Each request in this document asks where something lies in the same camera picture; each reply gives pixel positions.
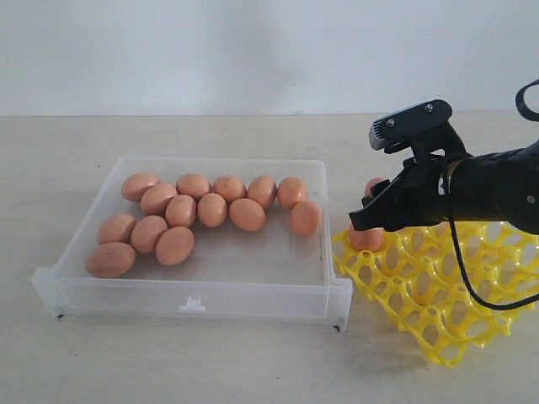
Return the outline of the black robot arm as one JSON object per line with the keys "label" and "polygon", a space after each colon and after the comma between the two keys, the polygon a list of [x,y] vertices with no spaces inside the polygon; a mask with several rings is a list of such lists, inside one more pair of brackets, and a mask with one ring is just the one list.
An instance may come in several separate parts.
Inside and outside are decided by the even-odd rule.
{"label": "black robot arm", "polygon": [[505,221],[538,232],[538,145],[445,162],[408,159],[349,214],[357,231],[435,226],[443,221]]}

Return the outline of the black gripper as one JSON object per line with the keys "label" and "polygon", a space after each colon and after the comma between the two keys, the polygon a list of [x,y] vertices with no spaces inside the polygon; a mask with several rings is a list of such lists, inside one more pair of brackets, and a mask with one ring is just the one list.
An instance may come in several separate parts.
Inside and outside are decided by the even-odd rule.
{"label": "black gripper", "polygon": [[395,232],[453,220],[449,182],[454,165],[444,155],[429,155],[425,162],[405,160],[393,180],[373,185],[371,194],[361,200],[363,206],[349,213],[353,228]]}

